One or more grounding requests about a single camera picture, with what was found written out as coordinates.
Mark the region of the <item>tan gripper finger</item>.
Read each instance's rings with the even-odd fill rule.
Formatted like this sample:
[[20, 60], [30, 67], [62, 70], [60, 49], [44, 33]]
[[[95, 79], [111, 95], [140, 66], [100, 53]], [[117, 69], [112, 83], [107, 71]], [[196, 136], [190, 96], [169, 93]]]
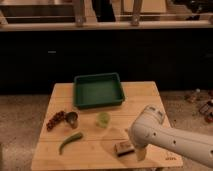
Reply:
[[137, 149], [136, 156], [138, 161], [143, 161], [146, 157], [147, 150], [145, 148]]

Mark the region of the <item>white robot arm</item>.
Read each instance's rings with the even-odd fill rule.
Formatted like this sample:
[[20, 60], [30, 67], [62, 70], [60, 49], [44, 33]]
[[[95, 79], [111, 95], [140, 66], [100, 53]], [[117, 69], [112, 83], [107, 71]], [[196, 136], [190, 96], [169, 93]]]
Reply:
[[146, 106], [128, 129], [133, 146], [152, 144], [213, 168], [213, 136], [165, 127], [164, 119], [159, 108]]

